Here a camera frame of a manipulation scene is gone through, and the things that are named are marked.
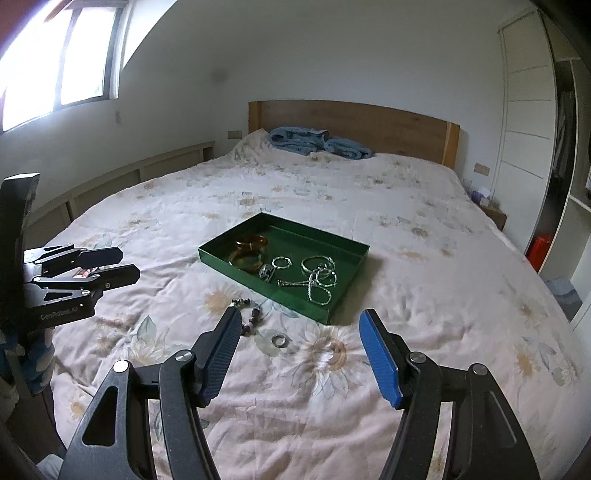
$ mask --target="floral bedspread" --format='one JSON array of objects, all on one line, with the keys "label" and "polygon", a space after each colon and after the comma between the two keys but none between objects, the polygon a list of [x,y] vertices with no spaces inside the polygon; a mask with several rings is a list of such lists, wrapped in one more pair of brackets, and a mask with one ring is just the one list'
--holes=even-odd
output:
[{"label": "floral bedspread", "polygon": [[[199,261],[199,245],[258,212],[370,245],[333,326]],[[380,396],[359,338],[369,307],[442,365],[487,365],[544,479],[561,477],[591,433],[589,370],[564,314],[444,167],[385,154],[303,157],[272,148],[258,131],[224,157],[105,199],[52,243],[66,242],[118,245],[142,272],[136,285],[107,292],[95,317],[56,329],[52,387],[66,444],[116,360],[164,360],[212,329],[238,297],[261,304],[264,321],[240,339],[220,395],[200,412],[222,478],[379,477],[401,413]],[[286,348],[272,344],[275,333],[286,335]],[[157,402],[150,416],[157,471],[168,478]],[[449,423],[446,407],[433,479]]]}]

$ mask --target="window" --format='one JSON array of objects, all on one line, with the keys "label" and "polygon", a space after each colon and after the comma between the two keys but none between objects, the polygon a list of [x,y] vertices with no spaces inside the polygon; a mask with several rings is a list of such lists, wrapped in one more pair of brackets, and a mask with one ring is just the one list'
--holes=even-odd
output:
[{"label": "window", "polygon": [[74,0],[47,20],[63,3],[46,5],[0,60],[0,133],[67,106],[109,98],[126,2]]}]

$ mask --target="blue towel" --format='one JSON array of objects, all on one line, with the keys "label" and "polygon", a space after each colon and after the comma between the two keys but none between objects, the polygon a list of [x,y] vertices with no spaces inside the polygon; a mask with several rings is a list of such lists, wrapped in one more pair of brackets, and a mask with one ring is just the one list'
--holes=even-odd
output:
[{"label": "blue towel", "polygon": [[364,147],[362,144],[349,140],[348,138],[334,137],[324,142],[324,149],[335,155],[339,155],[350,160],[359,160],[361,158],[369,158],[374,153]]},{"label": "blue towel", "polygon": [[269,140],[274,147],[300,155],[323,150],[327,137],[326,130],[303,127],[278,127],[269,133]]}]

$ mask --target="wardrobe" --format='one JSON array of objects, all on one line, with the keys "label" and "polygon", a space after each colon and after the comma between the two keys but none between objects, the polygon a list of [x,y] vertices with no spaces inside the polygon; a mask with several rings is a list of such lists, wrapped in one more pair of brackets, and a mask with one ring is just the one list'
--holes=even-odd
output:
[{"label": "wardrobe", "polygon": [[591,74],[537,10],[505,23],[499,37],[505,104],[494,199],[523,253],[536,236],[552,238],[540,276],[572,284],[583,304],[570,326],[591,352]]}]

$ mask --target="green tray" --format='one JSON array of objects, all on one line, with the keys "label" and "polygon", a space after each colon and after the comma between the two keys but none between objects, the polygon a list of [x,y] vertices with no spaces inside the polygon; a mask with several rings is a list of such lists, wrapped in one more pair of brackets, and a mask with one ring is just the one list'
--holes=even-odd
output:
[{"label": "green tray", "polygon": [[[285,256],[291,258],[293,266],[275,270],[270,283],[261,280],[257,275],[231,266],[228,257],[236,249],[236,239],[249,234],[263,235],[269,240],[264,258],[266,263],[270,264],[275,257]],[[203,263],[225,276],[291,310],[327,325],[355,279],[368,250],[369,245],[267,213],[259,213],[200,246],[199,256]],[[308,301],[307,287],[279,287],[275,283],[276,280],[306,280],[307,276],[301,271],[300,263],[312,255],[325,255],[335,261],[337,284],[329,289],[332,299],[325,306]],[[315,263],[311,260],[310,265],[314,267]],[[324,292],[314,290],[320,301],[326,298]]]}]

